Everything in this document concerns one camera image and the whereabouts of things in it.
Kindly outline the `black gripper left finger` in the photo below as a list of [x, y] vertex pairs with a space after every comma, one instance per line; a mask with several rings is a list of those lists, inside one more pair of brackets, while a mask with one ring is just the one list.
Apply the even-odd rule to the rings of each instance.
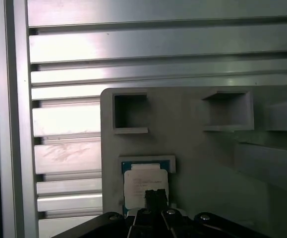
[[135, 215], [107, 212], [64, 231], [56, 238], [153, 238], [158, 217], [164, 209], [164, 191], [147, 190], [144, 207]]

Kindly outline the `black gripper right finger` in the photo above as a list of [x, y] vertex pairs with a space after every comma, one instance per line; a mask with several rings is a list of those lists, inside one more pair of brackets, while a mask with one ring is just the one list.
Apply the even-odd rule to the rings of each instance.
[[202, 212], [193, 219], [168, 206], [164, 189], [157, 190], [157, 219], [171, 238], [266, 238], [267, 236], [227, 220]]

